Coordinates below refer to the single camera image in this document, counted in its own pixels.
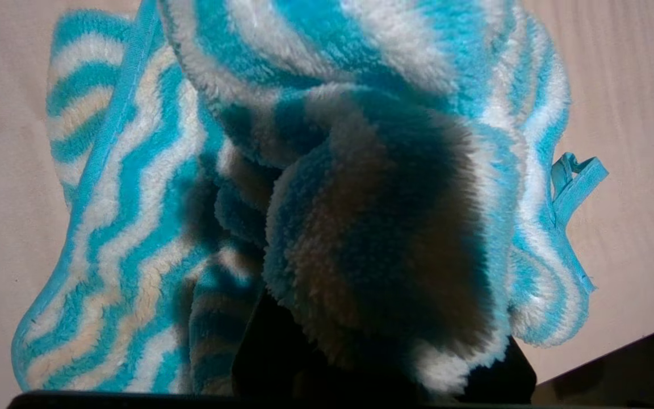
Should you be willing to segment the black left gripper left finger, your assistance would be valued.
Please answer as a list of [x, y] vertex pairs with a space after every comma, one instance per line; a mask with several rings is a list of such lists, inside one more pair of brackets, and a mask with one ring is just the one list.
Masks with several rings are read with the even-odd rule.
[[240, 399], [293, 400], [304, 375], [327, 368], [292, 313], [261, 293], [232, 365], [233, 394]]

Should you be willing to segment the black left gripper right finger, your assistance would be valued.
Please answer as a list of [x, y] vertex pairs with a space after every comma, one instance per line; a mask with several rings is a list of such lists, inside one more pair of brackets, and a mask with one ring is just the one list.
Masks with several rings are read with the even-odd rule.
[[509, 337], [503, 360], [476, 367], [468, 381], [464, 402], [531, 402], [537, 386], [534, 368], [514, 337]]

